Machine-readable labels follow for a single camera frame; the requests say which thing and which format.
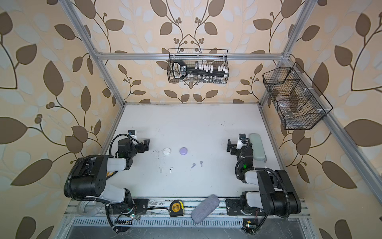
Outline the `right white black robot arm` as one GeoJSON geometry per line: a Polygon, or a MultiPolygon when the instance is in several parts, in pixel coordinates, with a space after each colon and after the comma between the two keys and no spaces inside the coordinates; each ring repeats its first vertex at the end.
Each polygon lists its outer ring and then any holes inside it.
{"type": "Polygon", "coordinates": [[[227,212],[251,216],[257,212],[288,218],[302,210],[300,199],[285,170],[255,167],[253,143],[242,137],[238,143],[227,143],[226,151],[236,156],[236,179],[258,187],[257,191],[244,191],[238,201],[226,200],[227,212]]]}

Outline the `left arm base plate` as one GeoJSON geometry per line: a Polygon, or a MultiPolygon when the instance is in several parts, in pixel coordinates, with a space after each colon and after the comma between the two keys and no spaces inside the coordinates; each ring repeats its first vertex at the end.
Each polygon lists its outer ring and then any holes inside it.
{"type": "Polygon", "coordinates": [[[125,199],[121,203],[111,204],[108,209],[113,215],[127,215],[142,214],[148,209],[149,199],[146,198],[133,198],[125,199]]]}

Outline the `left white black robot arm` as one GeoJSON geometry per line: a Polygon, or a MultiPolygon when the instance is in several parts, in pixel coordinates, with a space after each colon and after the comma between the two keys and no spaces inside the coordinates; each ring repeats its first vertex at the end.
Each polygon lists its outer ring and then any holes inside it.
{"type": "Polygon", "coordinates": [[[108,182],[108,173],[127,171],[133,164],[133,158],[149,150],[150,140],[139,142],[127,136],[118,141],[115,156],[89,155],[76,161],[64,185],[64,195],[76,201],[95,201],[111,208],[117,214],[137,213],[128,189],[118,188],[108,182]]]}

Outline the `purple earbud charging case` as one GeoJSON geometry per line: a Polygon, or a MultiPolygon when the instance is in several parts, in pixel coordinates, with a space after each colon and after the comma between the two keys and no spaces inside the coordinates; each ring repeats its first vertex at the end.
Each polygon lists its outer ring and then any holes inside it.
{"type": "Polygon", "coordinates": [[[181,155],[186,155],[188,153],[188,149],[186,147],[181,147],[179,153],[181,155]]]}

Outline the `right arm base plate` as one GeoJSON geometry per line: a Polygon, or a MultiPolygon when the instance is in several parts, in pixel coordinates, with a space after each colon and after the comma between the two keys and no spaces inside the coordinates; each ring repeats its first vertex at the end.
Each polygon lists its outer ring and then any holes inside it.
{"type": "Polygon", "coordinates": [[[226,199],[226,211],[229,216],[265,216],[263,209],[243,206],[239,199],[226,199]]]}

